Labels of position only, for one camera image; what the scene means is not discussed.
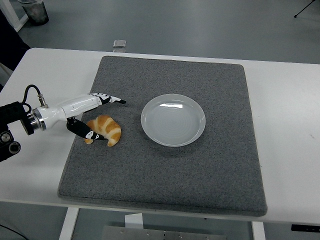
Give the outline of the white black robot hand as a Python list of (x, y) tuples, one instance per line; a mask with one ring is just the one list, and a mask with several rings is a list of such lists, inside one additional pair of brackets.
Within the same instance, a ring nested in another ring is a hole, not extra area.
[(125, 104), (126, 101), (104, 93), (83, 94), (53, 107), (37, 107), (32, 110), (33, 128), (46, 131), (57, 122), (66, 122), (67, 129), (86, 140), (103, 140), (104, 137), (76, 117), (107, 103)]

